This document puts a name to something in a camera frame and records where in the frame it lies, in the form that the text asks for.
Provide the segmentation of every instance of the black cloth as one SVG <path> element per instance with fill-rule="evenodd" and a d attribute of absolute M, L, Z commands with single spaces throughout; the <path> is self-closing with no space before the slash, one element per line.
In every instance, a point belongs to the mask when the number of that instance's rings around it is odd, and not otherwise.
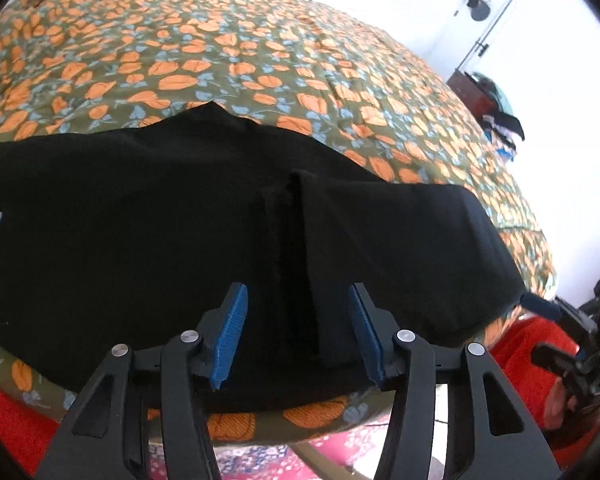
<path fill-rule="evenodd" d="M 215 104 L 0 144 L 0 212 L 0 345 L 74 391 L 116 343 L 148 348 L 195 328 L 231 282 L 250 300 L 223 389 L 251 400 L 215 408 L 226 411 L 257 409 L 258 394 L 293 406 L 368 384 L 344 310 L 353 282 L 446 345 L 523 292 L 464 188 L 385 183 Z"/>

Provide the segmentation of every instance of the silver screw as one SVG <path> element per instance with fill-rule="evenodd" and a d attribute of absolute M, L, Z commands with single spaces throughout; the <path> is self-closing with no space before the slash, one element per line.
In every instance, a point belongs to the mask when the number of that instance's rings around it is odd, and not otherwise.
<path fill-rule="evenodd" d="M 129 347 L 124 343 L 115 345 L 111 349 L 111 353 L 114 355 L 114 357 L 122 357 L 123 355 L 126 355 L 127 352 L 129 352 Z"/>
<path fill-rule="evenodd" d="M 398 330 L 397 336 L 403 343 L 416 341 L 416 335 L 411 330 Z"/>
<path fill-rule="evenodd" d="M 473 355 L 483 355 L 484 354 L 484 346 L 480 343 L 469 343 L 469 346 L 466 348 L 469 351 L 469 354 Z"/>
<path fill-rule="evenodd" d="M 183 343 L 195 343 L 200 335 L 195 330 L 185 330 L 182 334 L 180 334 L 180 340 Z"/>

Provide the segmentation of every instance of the folded black fabric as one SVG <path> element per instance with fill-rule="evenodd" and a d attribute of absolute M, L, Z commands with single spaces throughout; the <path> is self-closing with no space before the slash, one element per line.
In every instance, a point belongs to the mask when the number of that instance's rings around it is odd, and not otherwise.
<path fill-rule="evenodd" d="M 215 407 L 227 412 L 258 409 L 263 392 L 271 409 L 368 383 L 342 313 L 350 282 L 445 344 L 523 290 L 463 188 L 385 183 L 215 104 L 0 144 L 0 212 L 0 345 L 72 390 L 116 343 L 148 348 L 195 328 L 231 282 L 250 303 L 232 395 Z"/>

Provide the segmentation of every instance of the green bedsheet with orange flowers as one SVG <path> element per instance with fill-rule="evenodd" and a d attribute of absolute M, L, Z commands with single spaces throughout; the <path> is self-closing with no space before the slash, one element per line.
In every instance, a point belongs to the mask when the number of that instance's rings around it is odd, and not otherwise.
<path fill-rule="evenodd" d="M 211 100 L 312 136 L 387 181 L 465 186 L 526 285 L 554 287 L 544 236 L 478 124 L 378 28 L 309 0 L 16 0 L 0 14 L 0 142 L 146 126 Z M 492 344 L 518 312 L 476 339 Z M 55 420 L 75 399 L 1 346 L 0 388 Z M 357 425 L 390 402 L 369 390 L 215 414 L 209 430 L 216 442 L 291 442 Z"/>

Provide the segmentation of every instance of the bed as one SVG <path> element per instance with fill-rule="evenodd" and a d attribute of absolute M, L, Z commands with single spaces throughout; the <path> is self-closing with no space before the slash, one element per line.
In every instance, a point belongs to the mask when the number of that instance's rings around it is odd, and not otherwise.
<path fill-rule="evenodd" d="M 310 0 L 15 0 L 0 14 L 0 142 L 142 127 L 209 101 L 312 136 L 387 181 L 464 186 L 526 286 L 555 288 L 544 235 L 474 118 L 378 28 Z M 475 339 L 493 344 L 519 313 Z M 75 399 L 1 347 L 0 389 L 55 420 Z M 214 414 L 209 429 L 215 442 L 292 442 L 390 403 L 369 390 Z"/>

